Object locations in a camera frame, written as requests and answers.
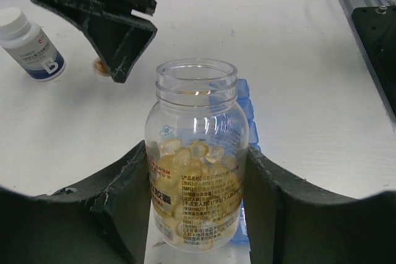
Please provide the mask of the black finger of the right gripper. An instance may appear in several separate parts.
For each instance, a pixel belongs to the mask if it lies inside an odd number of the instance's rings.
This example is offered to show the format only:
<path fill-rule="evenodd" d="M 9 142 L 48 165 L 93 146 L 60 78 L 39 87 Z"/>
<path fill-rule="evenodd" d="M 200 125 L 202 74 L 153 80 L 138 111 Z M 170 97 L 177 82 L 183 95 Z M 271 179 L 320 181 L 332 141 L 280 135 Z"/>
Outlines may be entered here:
<path fill-rule="evenodd" d="M 105 8 L 99 0 L 31 0 L 80 30 L 104 63 L 112 80 L 124 83 L 154 39 L 149 20 Z"/>

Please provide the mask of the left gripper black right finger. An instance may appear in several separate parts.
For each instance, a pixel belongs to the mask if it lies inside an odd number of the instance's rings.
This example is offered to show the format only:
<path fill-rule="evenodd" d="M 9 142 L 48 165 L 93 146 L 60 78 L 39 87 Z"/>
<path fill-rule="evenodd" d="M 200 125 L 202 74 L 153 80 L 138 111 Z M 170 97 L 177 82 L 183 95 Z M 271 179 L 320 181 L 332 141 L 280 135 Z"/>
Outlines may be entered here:
<path fill-rule="evenodd" d="M 354 199 L 249 147 L 243 189 L 252 263 L 394 263 L 395 192 Z"/>

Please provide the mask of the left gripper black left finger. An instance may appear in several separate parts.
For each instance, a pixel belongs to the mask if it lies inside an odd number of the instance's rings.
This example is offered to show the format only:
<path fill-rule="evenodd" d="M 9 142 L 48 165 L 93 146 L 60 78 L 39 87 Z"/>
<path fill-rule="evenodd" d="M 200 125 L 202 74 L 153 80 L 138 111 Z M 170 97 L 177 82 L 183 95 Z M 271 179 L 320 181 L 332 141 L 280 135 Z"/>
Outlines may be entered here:
<path fill-rule="evenodd" d="M 144 142 L 52 195 L 1 189 L 1 262 L 143 263 L 150 205 Z"/>

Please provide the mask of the clear bottle cap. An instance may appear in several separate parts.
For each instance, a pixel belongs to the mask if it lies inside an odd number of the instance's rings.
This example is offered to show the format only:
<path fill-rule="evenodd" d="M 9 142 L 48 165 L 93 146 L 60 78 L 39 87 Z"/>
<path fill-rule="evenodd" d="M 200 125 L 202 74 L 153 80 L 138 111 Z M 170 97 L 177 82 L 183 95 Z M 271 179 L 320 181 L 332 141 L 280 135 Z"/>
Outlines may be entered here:
<path fill-rule="evenodd" d="M 96 58 L 93 61 L 92 64 L 93 70 L 97 75 L 100 75 L 102 77 L 110 77 L 110 73 L 109 71 L 106 69 L 106 66 L 104 65 L 104 63 L 101 61 L 100 58 Z"/>

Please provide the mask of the clear capsule bottle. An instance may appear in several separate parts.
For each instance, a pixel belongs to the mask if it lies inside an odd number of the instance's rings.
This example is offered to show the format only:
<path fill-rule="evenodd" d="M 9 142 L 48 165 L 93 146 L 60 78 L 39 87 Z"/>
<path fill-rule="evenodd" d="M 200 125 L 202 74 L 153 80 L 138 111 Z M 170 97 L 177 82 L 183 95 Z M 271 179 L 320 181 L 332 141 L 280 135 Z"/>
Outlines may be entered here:
<path fill-rule="evenodd" d="M 217 249 L 238 228 L 249 126 L 237 73 L 212 59 L 157 67 L 145 123 L 153 213 L 164 241 L 185 252 Z"/>

